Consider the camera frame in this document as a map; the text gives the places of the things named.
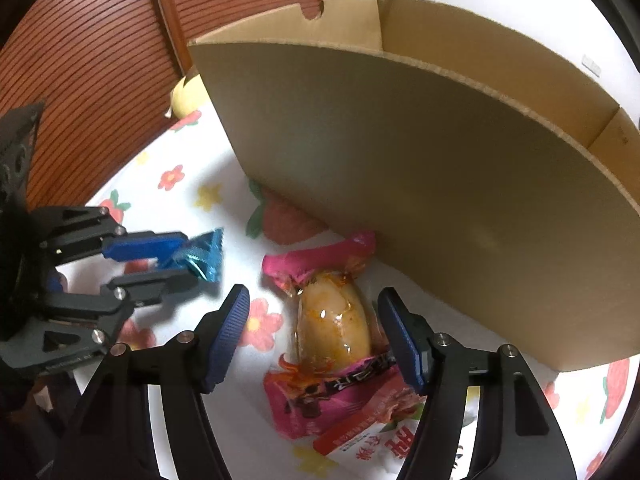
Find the blue foil candy packet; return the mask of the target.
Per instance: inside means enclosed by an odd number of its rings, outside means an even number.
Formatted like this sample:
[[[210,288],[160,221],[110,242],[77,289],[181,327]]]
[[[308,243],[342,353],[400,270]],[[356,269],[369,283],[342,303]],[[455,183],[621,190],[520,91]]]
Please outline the blue foil candy packet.
[[[157,261],[157,269],[188,270],[200,280],[218,283],[222,274],[224,229],[218,228],[189,238],[167,258]]]

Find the pink braised egg packet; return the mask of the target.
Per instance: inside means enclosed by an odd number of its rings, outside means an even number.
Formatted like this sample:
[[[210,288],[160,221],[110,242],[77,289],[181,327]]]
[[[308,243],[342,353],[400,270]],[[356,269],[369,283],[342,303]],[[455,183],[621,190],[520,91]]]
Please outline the pink braised egg packet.
[[[265,374],[274,426],[290,440],[319,437],[380,408],[388,424],[416,412],[420,396],[402,380],[390,344],[356,283],[374,256],[364,231],[340,242],[266,255],[262,274],[292,300],[293,355]]]

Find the red duck gizzard snack bag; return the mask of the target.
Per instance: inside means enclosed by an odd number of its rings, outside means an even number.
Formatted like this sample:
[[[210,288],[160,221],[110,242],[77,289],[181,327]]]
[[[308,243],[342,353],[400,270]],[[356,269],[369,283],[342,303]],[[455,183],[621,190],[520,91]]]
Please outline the red duck gizzard snack bag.
[[[358,479],[395,479],[413,445],[424,404],[378,420],[349,416],[314,439],[314,450]]]

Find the floral white mattress cover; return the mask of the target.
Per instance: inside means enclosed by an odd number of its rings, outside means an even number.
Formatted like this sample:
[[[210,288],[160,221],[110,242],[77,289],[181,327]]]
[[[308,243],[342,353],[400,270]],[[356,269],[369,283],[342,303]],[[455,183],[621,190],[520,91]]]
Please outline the floral white mattress cover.
[[[333,443],[404,479],[574,479],[574,443],[542,371],[599,374],[618,422],[639,369],[639,209],[571,136],[493,99],[329,106],[216,100],[126,166],[92,206],[128,206],[96,260],[58,265],[157,344],[89,334],[104,357],[51,469],[55,479],[158,479],[165,426],[180,479],[293,479],[268,418],[268,372],[295,372],[296,295],[318,269],[360,281],[381,350],[295,385],[290,415],[314,429],[390,380],[426,404],[420,425]]]

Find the brown cardboard box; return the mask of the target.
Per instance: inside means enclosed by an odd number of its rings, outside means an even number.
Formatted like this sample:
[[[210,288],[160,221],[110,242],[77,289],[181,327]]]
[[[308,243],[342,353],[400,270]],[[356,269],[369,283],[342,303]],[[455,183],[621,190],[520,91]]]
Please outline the brown cardboard box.
[[[555,370],[639,351],[639,131],[537,41],[427,0],[190,43],[245,173]]]

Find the brown louvered wardrobe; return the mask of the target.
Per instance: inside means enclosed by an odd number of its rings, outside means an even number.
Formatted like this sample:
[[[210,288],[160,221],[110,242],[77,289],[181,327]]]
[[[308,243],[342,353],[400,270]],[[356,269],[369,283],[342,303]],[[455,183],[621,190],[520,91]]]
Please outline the brown louvered wardrobe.
[[[27,203],[81,205],[169,125],[189,40],[323,0],[35,0],[1,41],[1,106],[44,106]]]

